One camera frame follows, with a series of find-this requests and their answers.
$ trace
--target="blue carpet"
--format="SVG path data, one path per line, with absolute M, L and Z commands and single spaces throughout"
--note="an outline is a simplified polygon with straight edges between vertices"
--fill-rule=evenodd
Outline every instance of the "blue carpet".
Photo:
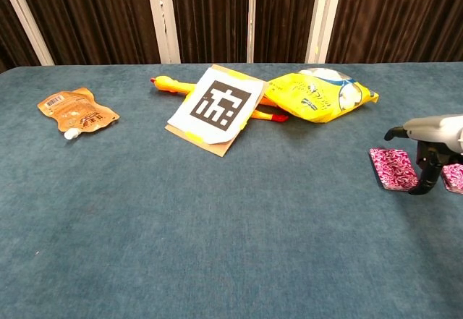
M 270 80 L 301 64 L 226 64 Z M 0 75 L 0 318 L 462 318 L 463 196 L 384 190 L 368 150 L 463 112 L 463 63 L 327 64 L 379 93 L 328 124 L 251 120 L 224 158 L 164 129 L 209 65 Z M 121 118 L 66 141 L 36 104 L 86 86 Z

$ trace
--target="pink patterned pad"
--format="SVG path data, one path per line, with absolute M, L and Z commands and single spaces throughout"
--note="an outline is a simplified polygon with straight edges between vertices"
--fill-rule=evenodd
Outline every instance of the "pink patterned pad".
M 444 166 L 442 177 L 448 191 L 463 194 L 463 165 Z
M 385 189 L 408 191 L 418 184 L 418 177 L 405 151 L 373 148 L 370 156 Z

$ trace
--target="white paper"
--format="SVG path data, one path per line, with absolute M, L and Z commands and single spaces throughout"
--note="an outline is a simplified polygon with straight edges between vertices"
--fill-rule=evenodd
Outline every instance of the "white paper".
M 208 144 L 228 142 L 251 115 L 263 88 L 263 81 L 241 80 L 209 68 L 167 122 Z

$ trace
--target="yellow snack bag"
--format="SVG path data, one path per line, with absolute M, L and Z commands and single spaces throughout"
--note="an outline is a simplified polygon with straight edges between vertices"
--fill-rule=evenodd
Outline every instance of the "yellow snack bag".
M 67 140 L 76 138 L 82 132 L 106 127 L 119 118 L 110 108 L 96 103 L 87 88 L 54 93 L 37 107 L 58 122 L 58 129 L 64 132 Z
M 326 68 L 304 69 L 273 79 L 266 96 L 291 114 L 317 123 L 330 122 L 379 98 L 351 77 Z

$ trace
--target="orange pouch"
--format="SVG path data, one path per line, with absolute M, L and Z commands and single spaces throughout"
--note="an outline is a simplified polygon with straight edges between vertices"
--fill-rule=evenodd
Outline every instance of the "orange pouch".
M 67 139 L 76 138 L 81 132 L 106 127 L 119 118 L 110 108 L 96 103 L 87 88 L 54 93 L 37 107 L 58 122 L 58 129 L 65 132 Z

